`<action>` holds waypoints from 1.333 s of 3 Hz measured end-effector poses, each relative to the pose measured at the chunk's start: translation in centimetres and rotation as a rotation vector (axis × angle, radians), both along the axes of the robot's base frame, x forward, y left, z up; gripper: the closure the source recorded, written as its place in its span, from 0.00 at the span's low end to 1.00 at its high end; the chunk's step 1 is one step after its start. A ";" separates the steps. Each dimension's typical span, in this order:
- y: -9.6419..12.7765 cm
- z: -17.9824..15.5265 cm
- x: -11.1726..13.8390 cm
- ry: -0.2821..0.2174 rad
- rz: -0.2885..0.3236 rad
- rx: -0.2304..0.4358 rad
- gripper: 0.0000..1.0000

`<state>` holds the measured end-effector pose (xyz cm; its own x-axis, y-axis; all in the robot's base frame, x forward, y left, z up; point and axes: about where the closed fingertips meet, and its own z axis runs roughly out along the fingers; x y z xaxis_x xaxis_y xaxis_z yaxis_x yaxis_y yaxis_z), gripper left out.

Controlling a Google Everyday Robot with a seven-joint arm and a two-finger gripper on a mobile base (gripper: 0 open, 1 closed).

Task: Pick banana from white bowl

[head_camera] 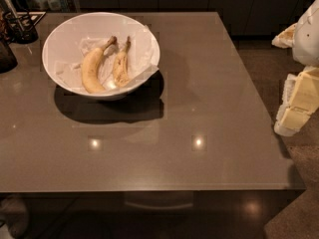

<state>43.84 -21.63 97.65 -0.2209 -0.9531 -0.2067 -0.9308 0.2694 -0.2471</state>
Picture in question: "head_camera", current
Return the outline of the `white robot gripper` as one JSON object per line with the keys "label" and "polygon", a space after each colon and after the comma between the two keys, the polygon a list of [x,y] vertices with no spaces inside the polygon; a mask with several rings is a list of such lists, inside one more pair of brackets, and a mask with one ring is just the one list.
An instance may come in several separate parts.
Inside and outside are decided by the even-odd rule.
{"label": "white robot gripper", "polygon": [[287,76],[276,115],[274,131],[293,136],[319,109],[319,0],[310,5],[297,25],[290,25],[271,44],[282,49],[292,47],[294,60],[307,66],[297,76]]}

